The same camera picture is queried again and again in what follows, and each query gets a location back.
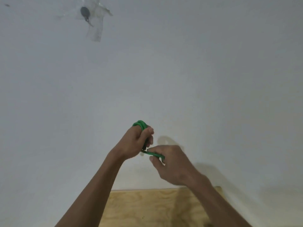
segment green rope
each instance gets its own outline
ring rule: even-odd
[[[133,126],[140,126],[141,127],[141,130],[143,131],[144,129],[148,128],[148,126],[146,125],[145,122],[143,122],[142,120],[139,120],[138,122],[135,122],[133,124]],[[153,153],[153,152],[150,152],[150,151],[146,151],[146,145],[147,145],[147,139],[145,140],[145,143],[142,147],[142,150],[141,152],[142,153],[145,153],[145,154],[149,154],[149,155],[152,155],[152,156],[155,156],[157,158],[161,158],[162,159],[162,162],[163,160],[165,159],[165,156],[161,155],[161,154],[157,154],[157,153]]]

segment person's left hand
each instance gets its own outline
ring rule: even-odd
[[[119,150],[125,160],[130,159],[140,153],[146,139],[148,139],[146,147],[153,144],[153,134],[154,129],[150,126],[143,131],[140,126],[132,126],[115,148]]]

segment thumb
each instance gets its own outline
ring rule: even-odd
[[[154,156],[150,156],[149,160],[151,161],[151,163],[153,164],[153,166],[157,169],[160,177],[162,177],[163,171],[164,171],[164,166],[160,162],[160,160],[157,157],[154,157]]]
[[[139,143],[142,146],[144,145],[145,140],[152,135],[153,131],[154,131],[154,129],[152,129],[151,127],[148,127],[142,131],[142,133],[140,134],[140,137],[138,139]]]

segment person's left arm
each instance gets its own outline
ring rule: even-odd
[[[154,130],[143,132],[140,126],[131,127],[108,153],[103,164],[55,227],[98,227],[109,193],[122,163],[136,156],[145,140],[153,143]]]

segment dark round object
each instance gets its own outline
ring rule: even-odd
[[[89,9],[87,7],[81,7],[80,9],[81,15],[85,18],[88,19],[91,13],[89,12]]]

